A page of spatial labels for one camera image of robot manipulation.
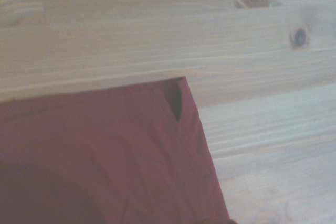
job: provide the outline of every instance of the wooden table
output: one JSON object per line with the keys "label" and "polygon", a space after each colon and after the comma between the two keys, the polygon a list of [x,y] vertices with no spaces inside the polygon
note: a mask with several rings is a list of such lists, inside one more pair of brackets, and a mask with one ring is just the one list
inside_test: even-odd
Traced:
{"label": "wooden table", "polygon": [[336,223],[336,0],[0,0],[1,101],[177,76],[233,219]]}

